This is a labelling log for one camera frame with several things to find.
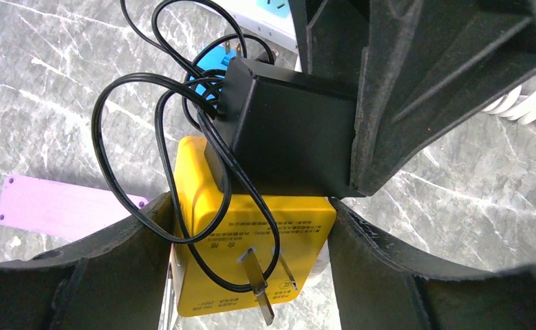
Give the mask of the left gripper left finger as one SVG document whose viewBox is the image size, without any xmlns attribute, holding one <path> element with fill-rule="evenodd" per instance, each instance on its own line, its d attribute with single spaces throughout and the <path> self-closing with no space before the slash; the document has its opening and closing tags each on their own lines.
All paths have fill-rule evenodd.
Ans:
<svg viewBox="0 0 536 330">
<path fill-rule="evenodd" d="M 127 217 L 0 263 L 0 329 L 157 329 L 171 244 Z"/>
</svg>

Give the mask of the black cube adapter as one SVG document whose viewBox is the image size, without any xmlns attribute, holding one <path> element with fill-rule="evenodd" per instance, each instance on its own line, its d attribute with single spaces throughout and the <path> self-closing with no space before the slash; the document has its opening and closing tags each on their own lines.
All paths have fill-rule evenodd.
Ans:
<svg viewBox="0 0 536 330">
<path fill-rule="evenodd" d="M 357 197 L 356 85 L 233 58 L 213 126 L 263 195 Z"/>
</svg>

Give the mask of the white long power strip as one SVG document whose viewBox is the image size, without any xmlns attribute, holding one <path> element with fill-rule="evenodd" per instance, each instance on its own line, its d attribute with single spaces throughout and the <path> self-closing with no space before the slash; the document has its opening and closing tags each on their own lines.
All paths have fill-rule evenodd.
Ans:
<svg viewBox="0 0 536 330">
<path fill-rule="evenodd" d="M 294 22 L 288 1 L 217 0 L 243 28 L 253 31 L 297 55 L 296 71 L 302 71 Z"/>
</svg>

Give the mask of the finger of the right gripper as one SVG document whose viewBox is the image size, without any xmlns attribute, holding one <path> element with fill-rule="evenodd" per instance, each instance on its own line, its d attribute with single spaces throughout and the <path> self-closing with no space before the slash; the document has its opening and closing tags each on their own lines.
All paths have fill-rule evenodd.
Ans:
<svg viewBox="0 0 536 330">
<path fill-rule="evenodd" d="M 423 6 L 423 1 L 369 3 L 369 35 L 361 54 L 350 168 L 350 185 L 366 197 L 383 185 L 373 165 L 378 132 Z"/>
<path fill-rule="evenodd" d="M 417 151 L 536 73 L 536 1 L 423 2 L 380 151 Z"/>
</svg>

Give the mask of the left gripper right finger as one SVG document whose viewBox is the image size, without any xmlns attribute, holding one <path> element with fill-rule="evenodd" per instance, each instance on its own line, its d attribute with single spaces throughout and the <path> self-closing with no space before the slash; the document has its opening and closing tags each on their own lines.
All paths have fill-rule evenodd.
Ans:
<svg viewBox="0 0 536 330">
<path fill-rule="evenodd" d="M 338 199 L 328 238 L 343 329 L 536 329 L 536 264 L 498 272 L 422 251 Z"/>
</svg>

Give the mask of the blue cube socket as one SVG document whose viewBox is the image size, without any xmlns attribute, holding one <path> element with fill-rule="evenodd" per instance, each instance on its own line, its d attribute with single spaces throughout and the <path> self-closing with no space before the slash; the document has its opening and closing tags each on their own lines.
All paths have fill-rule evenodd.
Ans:
<svg viewBox="0 0 536 330">
<path fill-rule="evenodd" d="M 227 70 L 235 56 L 242 54 L 242 45 L 236 34 L 229 34 L 207 45 L 196 57 L 197 66 L 203 71 Z"/>
</svg>

